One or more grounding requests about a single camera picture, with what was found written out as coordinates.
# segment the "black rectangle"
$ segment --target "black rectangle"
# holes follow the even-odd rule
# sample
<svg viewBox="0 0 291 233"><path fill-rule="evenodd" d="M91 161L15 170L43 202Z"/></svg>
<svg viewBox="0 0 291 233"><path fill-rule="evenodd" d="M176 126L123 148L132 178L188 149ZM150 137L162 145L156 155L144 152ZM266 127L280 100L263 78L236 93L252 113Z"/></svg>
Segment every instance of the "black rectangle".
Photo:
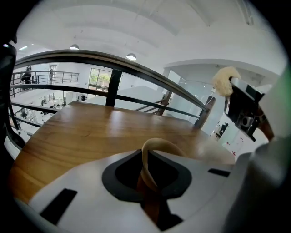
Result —
<svg viewBox="0 0 291 233"><path fill-rule="evenodd" d="M76 194L77 191L64 188L40 213L41 217L56 225Z"/></svg>
<svg viewBox="0 0 291 233"><path fill-rule="evenodd" d="M222 176L222 177L228 177L230 172L227 171L223 171L223 170L219 170L219 169L215 169L215 168L211 168L208 170L208 172Z"/></svg>

